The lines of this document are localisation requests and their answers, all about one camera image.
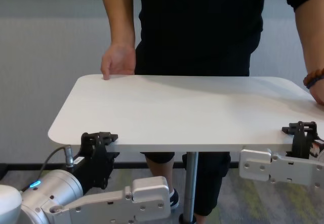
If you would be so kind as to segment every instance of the person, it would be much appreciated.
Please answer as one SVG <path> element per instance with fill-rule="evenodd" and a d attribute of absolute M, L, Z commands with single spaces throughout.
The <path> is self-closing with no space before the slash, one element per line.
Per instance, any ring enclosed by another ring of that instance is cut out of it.
<path fill-rule="evenodd" d="M 111 45 L 102 57 L 104 79 L 111 74 L 249 76 L 250 55 L 263 27 L 264 0 L 141 0 L 141 42 L 135 49 L 133 0 L 103 0 Z M 296 14 L 309 73 L 310 92 L 324 104 L 324 0 L 287 0 Z M 171 207 L 174 153 L 144 153 L 155 176 L 164 176 Z M 228 152 L 199 153 L 194 216 L 205 224 L 217 205 Z"/>

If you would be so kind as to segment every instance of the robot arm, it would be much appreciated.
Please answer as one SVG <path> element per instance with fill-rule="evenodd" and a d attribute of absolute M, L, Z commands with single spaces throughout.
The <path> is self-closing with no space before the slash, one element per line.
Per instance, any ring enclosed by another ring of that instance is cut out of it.
<path fill-rule="evenodd" d="M 317 134 L 316 123 L 298 122 L 283 127 L 282 131 L 294 136 L 292 151 L 284 157 L 270 150 L 244 149 L 240 153 L 240 176 L 271 183 L 281 181 L 324 188 L 324 141 Z"/>
<path fill-rule="evenodd" d="M 107 187 L 118 154 L 108 153 L 106 146 L 116 139 L 110 133 L 83 134 L 72 166 L 67 157 L 66 167 L 51 171 L 22 193 L 17 224 L 132 224 L 168 217 L 164 177 L 138 179 L 122 191 L 84 196 L 92 187 Z"/>
<path fill-rule="evenodd" d="M 0 224 L 15 224 L 21 208 L 21 194 L 13 187 L 0 185 Z"/>

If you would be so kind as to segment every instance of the hand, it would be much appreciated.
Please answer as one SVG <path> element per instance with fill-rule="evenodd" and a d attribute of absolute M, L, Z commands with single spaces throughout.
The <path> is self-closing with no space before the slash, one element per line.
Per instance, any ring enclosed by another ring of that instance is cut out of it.
<path fill-rule="evenodd" d="M 135 64 L 134 47 L 112 44 L 102 56 L 101 72 L 104 80 L 108 80 L 111 74 L 134 74 Z"/>
<path fill-rule="evenodd" d="M 324 80 L 317 81 L 316 84 L 310 88 L 310 94 L 318 104 L 324 105 Z"/>

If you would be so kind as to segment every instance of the patterned carpet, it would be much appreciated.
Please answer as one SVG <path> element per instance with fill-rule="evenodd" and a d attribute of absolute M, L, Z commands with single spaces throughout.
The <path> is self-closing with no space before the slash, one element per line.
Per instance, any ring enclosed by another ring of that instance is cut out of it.
<path fill-rule="evenodd" d="M 9 172 L 0 184 L 18 189 L 29 183 L 37 172 Z M 105 191 L 92 189 L 88 194 L 121 190 L 136 178 L 150 177 L 148 169 L 114 170 Z M 185 171 L 174 170 L 174 185 L 180 200 L 184 198 Z M 168 219 L 145 224 L 176 224 L 182 203 Z M 245 180 L 237 169 L 224 178 L 218 207 L 208 217 L 208 224 L 324 224 L 324 190 L 288 183 L 271 184 Z"/>

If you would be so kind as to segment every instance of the beaded bracelet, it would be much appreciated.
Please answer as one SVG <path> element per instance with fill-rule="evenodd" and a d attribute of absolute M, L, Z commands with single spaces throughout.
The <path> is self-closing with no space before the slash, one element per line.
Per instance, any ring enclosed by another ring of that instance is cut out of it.
<path fill-rule="evenodd" d="M 304 79 L 304 85 L 310 89 L 319 80 L 324 79 L 324 69 L 318 69 L 309 73 Z"/>

